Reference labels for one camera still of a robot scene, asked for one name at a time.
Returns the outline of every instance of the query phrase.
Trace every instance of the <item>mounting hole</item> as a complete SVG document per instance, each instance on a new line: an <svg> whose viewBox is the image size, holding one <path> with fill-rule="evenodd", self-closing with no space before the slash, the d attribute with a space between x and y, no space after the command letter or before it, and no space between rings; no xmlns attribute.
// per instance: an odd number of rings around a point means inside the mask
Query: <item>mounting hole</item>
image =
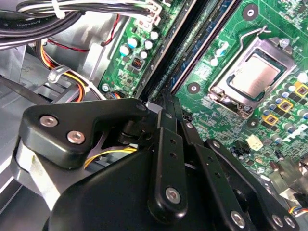
<svg viewBox="0 0 308 231"><path fill-rule="evenodd" d="M215 176L217 176L218 178L221 178L221 175L218 172L215 172Z"/></svg>
<svg viewBox="0 0 308 231"><path fill-rule="evenodd" d="M170 156L171 156L172 159L177 159L178 158L178 156L175 153L170 153Z"/></svg>

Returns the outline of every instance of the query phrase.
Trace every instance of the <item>cable clip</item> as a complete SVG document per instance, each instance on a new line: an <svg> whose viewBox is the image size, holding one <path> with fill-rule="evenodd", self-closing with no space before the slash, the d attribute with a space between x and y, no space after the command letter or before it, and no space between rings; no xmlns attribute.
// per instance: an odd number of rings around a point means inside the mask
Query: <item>cable clip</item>
<svg viewBox="0 0 308 231"><path fill-rule="evenodd" d="M47 79L50 83L56 83L64 73L70 70L71 69L65 65L58 66L49 72Z"/></svg>
<svg viewBox="0 0 308 231"><path fill-rule="evenodd" d="M52 7L54 9L54 13L56 14L57 18L64 19L65 11L60 10L58 0L51 0L51 3L52 3Z"/></svg>

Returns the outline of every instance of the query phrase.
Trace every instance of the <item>motherboard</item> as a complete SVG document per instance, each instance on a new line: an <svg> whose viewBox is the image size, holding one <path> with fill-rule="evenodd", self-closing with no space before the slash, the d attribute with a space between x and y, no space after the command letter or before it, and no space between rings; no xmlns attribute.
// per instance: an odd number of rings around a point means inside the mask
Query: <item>motherboard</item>
<svg viewBox="0 0 308 231"><path fill-rule="evenodd" d="M287 156L307 164L307 16L307 0L243 0L172 82L202 139L265 176Z"/></svg>
<svg viewBox="0 0 308 231"><path fill-rule="evenodd" d="M146 2L153 5L149 20L130 19L100 82L102 92L111 89L132 97L161 61L196 0Z"/></svg>

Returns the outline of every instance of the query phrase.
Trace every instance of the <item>cable tie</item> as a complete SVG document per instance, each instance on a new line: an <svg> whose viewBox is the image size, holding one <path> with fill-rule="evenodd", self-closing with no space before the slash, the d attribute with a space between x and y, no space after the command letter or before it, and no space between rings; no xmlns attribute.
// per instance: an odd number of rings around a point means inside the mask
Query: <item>cable tie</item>
<svg viewBox="0 0 308 231"><path fill-rule="evenodd" d="M64 19L65 18L65 12L60 10L60 6L58 3L58 0L51 0L52 7L54 9L54 13L59 19Z"/></svg>

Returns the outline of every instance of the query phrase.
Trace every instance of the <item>green circuit board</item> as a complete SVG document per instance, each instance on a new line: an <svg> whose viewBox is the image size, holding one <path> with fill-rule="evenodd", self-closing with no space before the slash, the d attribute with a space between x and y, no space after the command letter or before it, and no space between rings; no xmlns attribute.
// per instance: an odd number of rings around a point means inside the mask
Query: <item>green circuit board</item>
<svg viewBox="0 0 308 231"><path fill-rule="evenodd" d="M176 96L180 99L183 109L192 115L192 123L197 127L202 139L215 138L227 148L234 146L236 140L245 142L252 134L261 139L264 146L258 151L245 154L242 164L257 173L268 176L272 172L269 161L278 162L275 150L283 155L290 156L298 161L308 152L308 120L299 115L299 111L308 108L308 94L298 95L294 92L285 98L292 104L287 112L279 109L270 111L278 119L274 125L264 123L263 108L272 99L281 97L285 91L285 83L303 86L308 83L298 82L298 76L308 72L308 0L243 0L228 20L218 36L212 41L209 48L200 58L198 64L190 72ZM244 8L248 4L258 7L258 14L254 20L245 20ZM243 119L208 97L208 88L226 66L228 61L239 50L239 38L252 30L267 26L270 33L259 35L261 39L273 37L286 38L292 47L292 58L297 67L292 73L261 103L249 119ZM244 40L248 45L251 39ZM215 57L217 49L223 44L229 46L219 57ZM217 58L218 63L213 65L211 60ZM201 87L198 93L191 93L188 87L191 83L198 83ZM290 137L285 130L285 124L291 123L297 134ZM278 135L284 141L280 144L273 142L272 136Z"/></svg>
<svg viewBox="0 0 308 231"><path fill-rule="evenodd" d="M175 36L177 28L183 23L185 16L195 3L195 0L173 0L171 5L162 4L161 1L155 1L162 6L160 13L160 22L153 30L159 33L159 38L151 40L150 31L138 24L137 19L130 19L121 41L111 59L111 62L102 77L99 89L102 90L102 84L108 84L111 91L120 91L126 97L132 97L137 90L138 84L144 77L149 77L153 68L160 61L160 57L168 49L172 39ZM128 55L123 56L120 53L121 46L128 45L128 39L135 38L138 41L136 48L129 48ZM145 41L151 41L153 47L145 48ZM147 58L141 58L141 51L147 52Z"/></svg>

